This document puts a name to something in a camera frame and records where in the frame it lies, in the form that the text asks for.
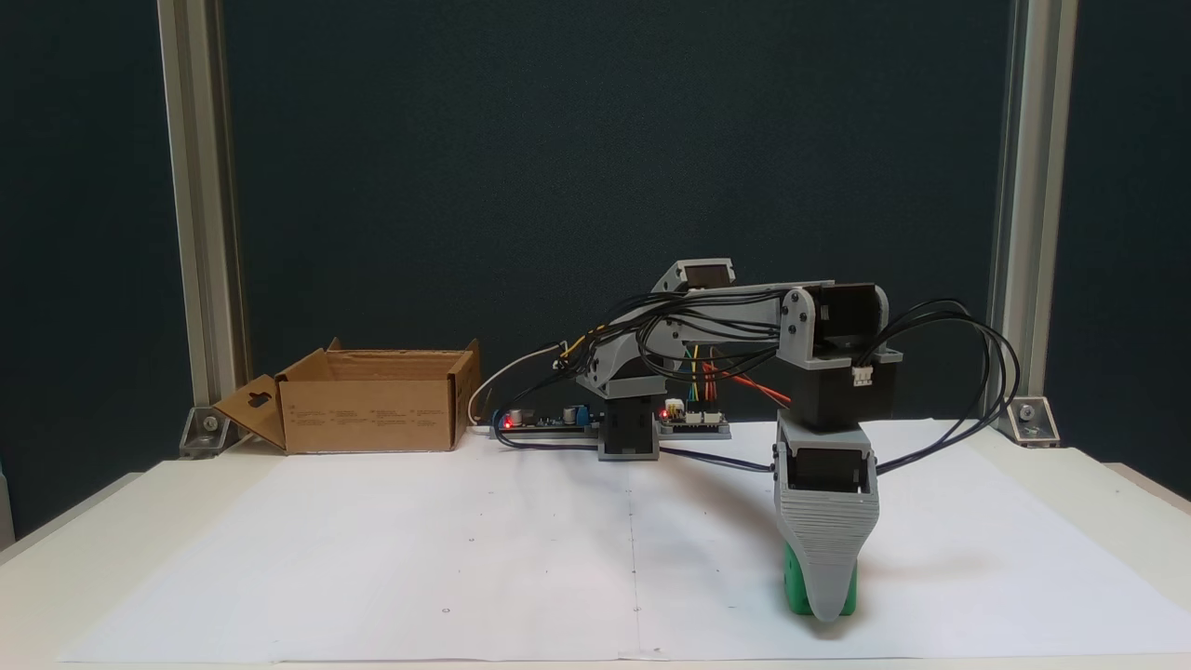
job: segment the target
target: green object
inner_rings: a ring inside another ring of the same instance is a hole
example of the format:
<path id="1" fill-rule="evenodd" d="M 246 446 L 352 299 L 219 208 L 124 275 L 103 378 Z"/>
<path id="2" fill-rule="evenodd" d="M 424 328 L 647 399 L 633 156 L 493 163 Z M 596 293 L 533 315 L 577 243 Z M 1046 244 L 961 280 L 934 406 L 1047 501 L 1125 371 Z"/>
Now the green object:
<path id="1" fill-rule="evenodd" d="M 794 614 L 813 614 L 811 601 L 806 597 L 806 581 L 803 580 L 803 566 L 798 564 L 794 550 L 786 545 L 786 602 Z M 852 583 L 848 586 L 848 600 L 843 601 L 843 616 L 856 610 L 856 568 L 852 568 Z"/>

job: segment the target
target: dark backdrop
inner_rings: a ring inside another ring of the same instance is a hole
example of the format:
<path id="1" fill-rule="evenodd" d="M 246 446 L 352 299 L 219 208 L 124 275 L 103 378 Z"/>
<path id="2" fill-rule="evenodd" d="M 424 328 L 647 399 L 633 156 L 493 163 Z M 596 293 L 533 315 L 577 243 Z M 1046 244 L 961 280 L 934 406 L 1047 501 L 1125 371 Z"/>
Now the dark backdrop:
<path id="1" fill-rule="evenodd" d="M 191 406 L 157 10 L 0 1 L 0 464 L 17 534 L 177 456 Z"/>
<path id="2" fill-rule="evenodd" d="M 1081 2 L 1046 390 L 1072 446 L 1191 496 L 1191 5 Z"/>
<path id="3" fill-rule="evenodd" d="M 1008 2 L 226 13 L 257 372 L 332 334 L 476 337 L 492 372 L 696 256 L 731 256 L 741 282 L 869 280 L 894 306 L 984 312 Z M 902 343 L 900 413 L 956 414 L 978 343 Z M 772 417 L 744 399 L 736 418 Z"/>

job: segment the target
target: white paper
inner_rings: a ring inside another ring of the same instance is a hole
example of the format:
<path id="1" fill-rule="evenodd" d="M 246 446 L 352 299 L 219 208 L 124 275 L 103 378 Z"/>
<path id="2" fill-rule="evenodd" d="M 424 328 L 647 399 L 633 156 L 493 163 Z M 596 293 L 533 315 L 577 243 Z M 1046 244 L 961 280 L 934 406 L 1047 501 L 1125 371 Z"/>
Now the white paper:
<path id="1" fill-rule="evenodd" d="M 866 431 L 888 461 L 942 426 Z M 734 431 L 675 446 L 769 459 L 772 424 Z M 455 453 L 291 457 L 62 659 L 1191 652 L 1191 614 L 966 446 L 881 477 L 856 614 L 796 616 L 772 484 L 474 436 Z"/>

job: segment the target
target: robotic arm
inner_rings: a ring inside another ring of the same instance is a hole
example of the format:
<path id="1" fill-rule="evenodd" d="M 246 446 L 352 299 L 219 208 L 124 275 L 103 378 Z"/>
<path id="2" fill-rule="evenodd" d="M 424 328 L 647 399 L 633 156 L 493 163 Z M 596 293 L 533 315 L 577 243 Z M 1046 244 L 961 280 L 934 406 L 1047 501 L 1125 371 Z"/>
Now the robotic arm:
<path id="1" fill-rule="evenodd" d="M 654 284 L 656 300 L 642 299 L 590 333 L 640 324 L 586 350 L 575 378 L 607 405 L 599 458 L 656 459 L 655 397 L 690 345 L 775 347 L 792 401 L 778 413 L 773 446 L 786 591 L 794 612 L 833 621 L 855 607 L 856 557 L 880 511 L 877 461 L 859 424 L 892 413 L 902 355 L 872 347 L 888 300 L 874 283 L 735 280 L 729 258 L 675 262 Z"/>

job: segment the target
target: cardboard box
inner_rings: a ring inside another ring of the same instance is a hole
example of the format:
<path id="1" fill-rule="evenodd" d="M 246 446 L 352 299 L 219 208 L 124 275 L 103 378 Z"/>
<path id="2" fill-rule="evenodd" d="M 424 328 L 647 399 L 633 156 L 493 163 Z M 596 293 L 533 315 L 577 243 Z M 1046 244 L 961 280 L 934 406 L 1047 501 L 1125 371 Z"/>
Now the cardboard box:
<path id="1" fill-rule="evenodd" d="M 445 452 L 467 432 L 480 346 L 343 350 L 336 339 L 216 409 L 286 453 Z"/>

